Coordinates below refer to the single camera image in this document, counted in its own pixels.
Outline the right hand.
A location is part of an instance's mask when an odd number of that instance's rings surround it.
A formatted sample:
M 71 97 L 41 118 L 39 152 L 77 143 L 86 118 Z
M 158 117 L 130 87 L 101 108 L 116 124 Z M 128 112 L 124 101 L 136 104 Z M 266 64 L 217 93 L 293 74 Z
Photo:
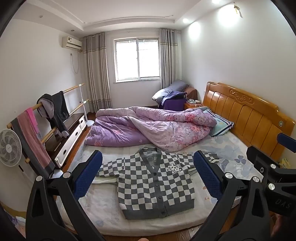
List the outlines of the right hand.
M 275 214 L 273 216 L 273 221 L 274 221 L 274 227 L 271 232 L 271 237 L 275 237 L 282 230 L 282 227 L 284 227 L 287 221 L 287 218 L 282 215 Z

